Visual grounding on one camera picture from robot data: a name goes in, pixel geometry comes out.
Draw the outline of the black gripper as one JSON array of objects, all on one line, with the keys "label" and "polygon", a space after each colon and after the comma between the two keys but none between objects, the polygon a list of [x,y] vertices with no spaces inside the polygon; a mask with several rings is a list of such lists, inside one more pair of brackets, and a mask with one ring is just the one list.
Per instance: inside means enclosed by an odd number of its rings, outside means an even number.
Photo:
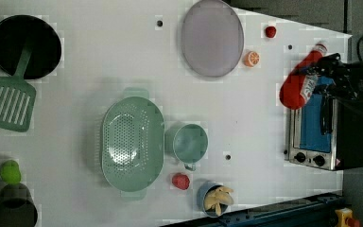
[{"label": "black gripper", "polygon": [[[341,64],[338,53],[320,58],[302,69],[308,76],[332,76]],[[363,62],[344,64],[338,72],[335,84],[320,84],[314,95],[335,96],[349,101],[363,101]]]}]

